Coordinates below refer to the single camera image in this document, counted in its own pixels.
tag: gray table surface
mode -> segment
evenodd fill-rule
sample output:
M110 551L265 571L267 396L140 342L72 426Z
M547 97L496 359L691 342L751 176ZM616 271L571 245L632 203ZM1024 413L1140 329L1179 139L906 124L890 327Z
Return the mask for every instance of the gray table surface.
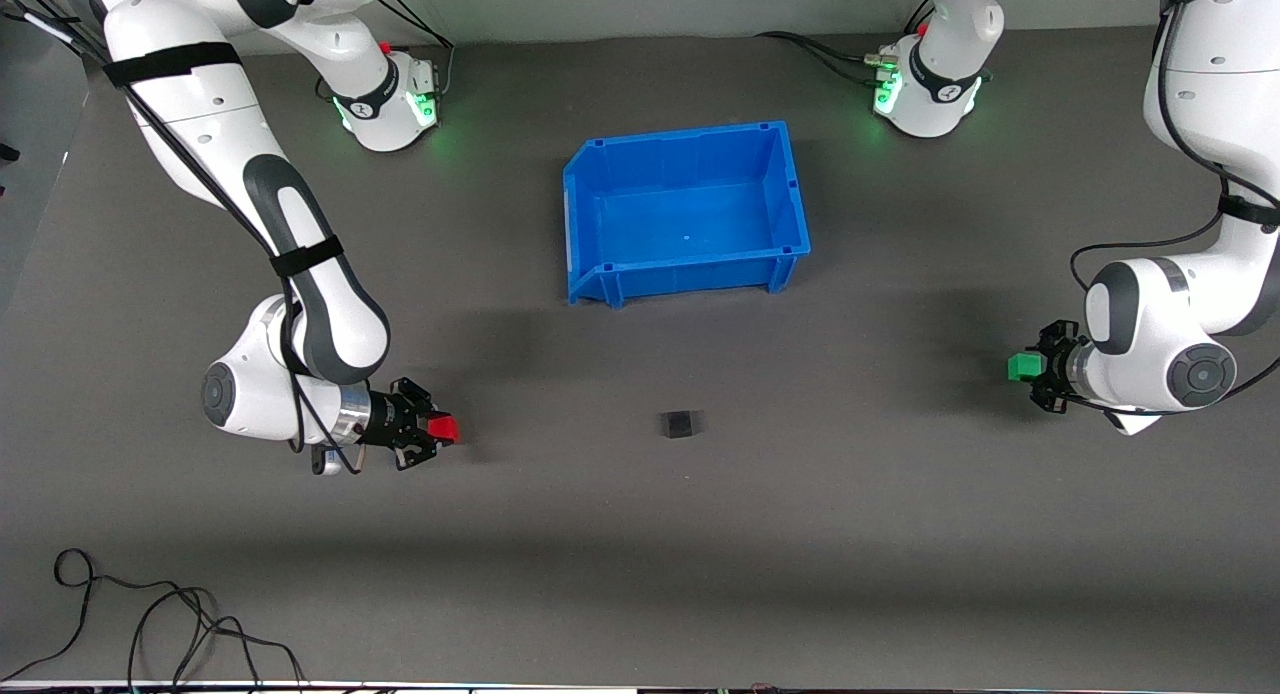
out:
M411 375L465 426L357 478L205 421L207 362L275 283L93 79L0 329L4 668L72 630L50 565L78 545L209 586L317 679L1274 691L1276 384L1125 439L1002 380L1078 316L1071 248L1211 214L1216 183L1143 123L1149 41L1007 35L934 142L783 42L466 47L443 127L393 155L302 59L247 60L393 321L375 384ZM790 125L814 242L790 289L564 303L584 140L764 119ZM1280 342L1233 347L1252 371ZM704 433L662 438L677 408ZM31 675L122 676L150 599L101 590ZM166 676L188 622L155 626ZM198 674L243 668L223 645Z

